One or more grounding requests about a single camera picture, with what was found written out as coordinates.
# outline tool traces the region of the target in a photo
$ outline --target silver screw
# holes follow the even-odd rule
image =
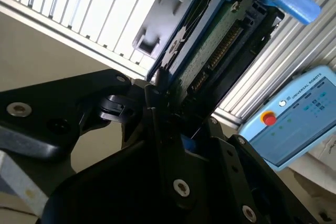
[[[243,214],[245,215],[246,219],[248,219],[252,223],[257,222],[257,216],[249,206],[244,205],[242,210],[243,210]]]
[[[7,106],[7,112],[12,115],[16,116],[18,118],[25,118],[26,116],[29,116],[32,112],[31,107],[23,102],[13,102],[10,105]]]
[[[231,6],[231,12],[236,12],[239,10],[239,7],[240,7],[240,3],[238,1],[234,2],[233,5]]]
[[[190,188],[188,184],[182,179],[176,179],[173,183],[175,192],[177,192],[182,197],[188,197],[190,194]]]
[[[118,81],[122,81],[122,82],[124,82],[124,81],[125,81],[125,79],[124,79],[124,78],[122,78],[121,76],[117,76],[117,80],[118,80]]]
[[[213,124],[217,124],[217,123],[218,123],[218,121],[217,121],[215,118],[210,118],[210,120],[211,120],[211,122],[212,122]]]
[[[238,140],[239,140],[239,142],[240,142],[241,144],[245,144],[245,140],[242,139],[241,137],[238,137]]]

